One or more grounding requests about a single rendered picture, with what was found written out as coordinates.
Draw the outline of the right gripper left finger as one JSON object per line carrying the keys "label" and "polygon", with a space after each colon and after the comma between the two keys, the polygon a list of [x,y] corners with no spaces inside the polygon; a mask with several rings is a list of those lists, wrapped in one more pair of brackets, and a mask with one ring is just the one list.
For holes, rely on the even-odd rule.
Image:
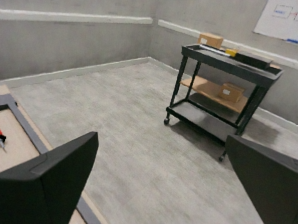
{"label": "right gripper left finger", "polygon": [[98,147],[91,131],[0,171],[0,224],[69,224]]}

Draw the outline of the red screwdriver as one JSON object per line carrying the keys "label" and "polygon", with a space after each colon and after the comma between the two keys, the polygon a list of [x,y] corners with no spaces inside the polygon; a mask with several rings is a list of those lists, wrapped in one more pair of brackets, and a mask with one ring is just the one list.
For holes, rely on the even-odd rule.
{"label": "red screwdriver", "polygon": [[3,145],[3,143],[5,142],[5,140],[6,140],[6,137],[3,136],[3,134],[2,134],[1,131],[0,131],[0,145],[1,145],[1,147],[2,147],[3,149],[5,149],[5,147],[4,147],[4,145]]}

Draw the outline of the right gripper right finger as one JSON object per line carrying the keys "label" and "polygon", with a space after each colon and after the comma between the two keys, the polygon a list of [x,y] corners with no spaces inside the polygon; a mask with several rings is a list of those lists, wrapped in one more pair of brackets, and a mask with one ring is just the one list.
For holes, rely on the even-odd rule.
{"label": "right gripper right finger", "polygon": [[298,159],[237,135],[225,150],[263,224],[298,224]]}

